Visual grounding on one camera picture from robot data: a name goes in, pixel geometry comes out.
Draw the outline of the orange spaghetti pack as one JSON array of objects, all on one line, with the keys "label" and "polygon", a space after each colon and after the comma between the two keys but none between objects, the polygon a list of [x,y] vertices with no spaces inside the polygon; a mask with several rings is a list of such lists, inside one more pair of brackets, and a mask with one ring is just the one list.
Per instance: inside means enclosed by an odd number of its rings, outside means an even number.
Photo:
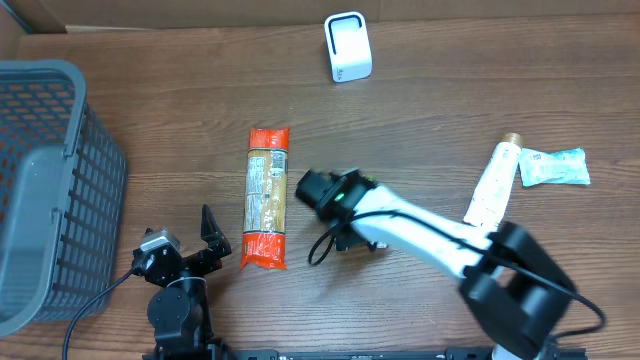
[{"label": "orange spaghetti pack", "polygon": [[288,127],[249,133],[241,265],[285,270]]}]

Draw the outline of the white tube gold cap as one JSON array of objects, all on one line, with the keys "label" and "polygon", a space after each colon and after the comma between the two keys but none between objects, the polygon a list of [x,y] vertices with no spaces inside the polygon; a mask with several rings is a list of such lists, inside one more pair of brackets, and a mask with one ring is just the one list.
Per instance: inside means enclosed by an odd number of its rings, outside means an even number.
[{"label": "white tube gold cap", "polygon": [[465,223],[489,231],[499,228],[508,206],[521,153],[521,136],[517,133],[505,134],[496,145],[476,185],[463,218]]}]

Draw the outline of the teal tissue wipes pack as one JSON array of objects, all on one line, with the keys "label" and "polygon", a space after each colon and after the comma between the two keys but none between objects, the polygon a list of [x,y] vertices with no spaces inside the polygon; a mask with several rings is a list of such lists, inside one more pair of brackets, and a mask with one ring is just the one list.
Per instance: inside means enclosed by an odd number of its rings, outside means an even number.
[{"label": "teal tissue wipes pack", "polygon": [[540,184],[591,184],[586,154],[582,148],[555,153],[523,148],[519,170],[524,187]]}]

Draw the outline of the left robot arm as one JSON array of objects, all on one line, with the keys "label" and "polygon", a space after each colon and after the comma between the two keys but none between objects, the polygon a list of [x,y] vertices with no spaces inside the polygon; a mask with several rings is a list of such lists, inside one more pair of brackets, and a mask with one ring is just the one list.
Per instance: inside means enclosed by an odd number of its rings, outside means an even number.
[{"label": "left robot arm", "polygon": [[200,235],[206,247],[186,257],[167,229],[148,229],[133,251],[132,273],[160,288],[147,308],[156,341],[150,359],[223,357],[223,346],[214,337],[205,276],[221,269],[232,249],[208,205],[202,206]]}]

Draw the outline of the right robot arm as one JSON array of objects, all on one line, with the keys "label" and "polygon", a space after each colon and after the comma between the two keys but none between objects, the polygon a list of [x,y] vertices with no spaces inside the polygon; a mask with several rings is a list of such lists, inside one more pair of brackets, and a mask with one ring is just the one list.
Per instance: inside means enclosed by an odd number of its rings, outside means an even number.
[{"label": "right robot arm", "polygon": [[490,231],[423,209],[358,170],[308,171],[296,197],[328,225],[337,250],[384,243],[451,276],[480,327],[520,359],[541,359],[573,282],[521,226]]}]

